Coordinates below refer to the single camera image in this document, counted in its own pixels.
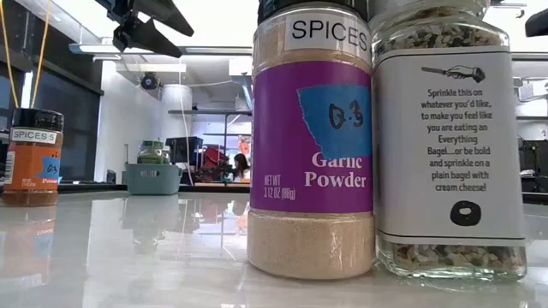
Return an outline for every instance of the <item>white label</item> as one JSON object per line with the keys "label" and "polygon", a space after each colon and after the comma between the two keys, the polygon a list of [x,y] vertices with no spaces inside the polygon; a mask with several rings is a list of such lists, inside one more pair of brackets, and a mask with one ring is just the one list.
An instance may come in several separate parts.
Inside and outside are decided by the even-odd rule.
{"label": "white label", "polygon": [[54,145],[57,133],[46,132],[35,129],[12,128],[11,141],[15,142],[38,142]]}
{"label": "white label", "polygon": [[382,236],[523,245],[509,49],[397,50],[378,63]]}
{"label": "white label", "polygon": [[354,15],[294,14],[285,25],[285,50],[339,50],[371,63],[371,34]]}
{"label": "white label", "polygon": [[159,177],[160,172],[157,170],[144,170],[140,172],[141,177]]}
{"label": "white label", "polygon": [[14,179],[15,152],[9,151],[6,157],[6,171],[4,172],[4,184],[11,184]]}

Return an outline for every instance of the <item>spice jar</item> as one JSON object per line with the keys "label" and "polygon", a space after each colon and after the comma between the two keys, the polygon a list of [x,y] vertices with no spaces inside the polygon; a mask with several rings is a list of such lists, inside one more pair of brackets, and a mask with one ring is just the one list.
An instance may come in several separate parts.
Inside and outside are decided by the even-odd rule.
{"label": "spice jar", "polygon": [[137,163],[163,164],[165,155],[163,153],[164,142],[145,140],[140,144]]}
{"label": "spice jar", "polygon": [[519,279],[509,39],[485,0],[372,1],[379,258],[398,275]]}
{"label": "spice jar", "polygon": [[248,258],[274,275],[372,267],[366,2],[260,1],[253,49]]}
{"label": "spice jar", "polygon": [[171,151],[171,149],[168,146],[165,146],[162,149],[162,164],[170,164],[171,163],[170,151]]}
{"label": "spice jar", "polygon": [[13,206],[57,203],[63,145],[62,114],[14,110],[2,201]]}

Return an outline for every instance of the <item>woman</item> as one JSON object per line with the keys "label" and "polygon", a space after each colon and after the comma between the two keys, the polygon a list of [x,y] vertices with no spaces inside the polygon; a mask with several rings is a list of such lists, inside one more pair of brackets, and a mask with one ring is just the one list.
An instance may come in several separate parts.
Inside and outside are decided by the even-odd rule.
{"label": "woman", "polygon": [[249,164],[247,164],[246,156],[238,154],[234,157],[235,172],[234,182],[249,182],[251,170]]}

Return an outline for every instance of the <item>everything bagel seasoning jar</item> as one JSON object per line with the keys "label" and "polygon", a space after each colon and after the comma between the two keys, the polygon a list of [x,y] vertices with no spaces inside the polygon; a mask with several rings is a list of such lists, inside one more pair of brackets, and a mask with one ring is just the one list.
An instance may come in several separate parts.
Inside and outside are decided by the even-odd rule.
{"label": "everything bagel seasoning jar", "polygon": [[508,35],[486,0],[371,1],[378,257],[398,275],[526,274]]}
{"label": "everything bagel seasoning jar", "polygon": [[254,37],[251,264],[340,279],[372,267],[366,2],[261,1]]}

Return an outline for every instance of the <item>reflective countertop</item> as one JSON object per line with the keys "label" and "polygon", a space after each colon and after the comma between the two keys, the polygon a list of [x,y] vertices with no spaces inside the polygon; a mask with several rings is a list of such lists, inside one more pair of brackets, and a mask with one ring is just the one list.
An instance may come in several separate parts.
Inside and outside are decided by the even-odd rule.
{"label": "reflective countertop", "polygon": [[296,281],[246,261],[248,195],[62,195],[0,207],[0,307],[548,307],[548,207],[526,204],[518,282],[398,278]]}

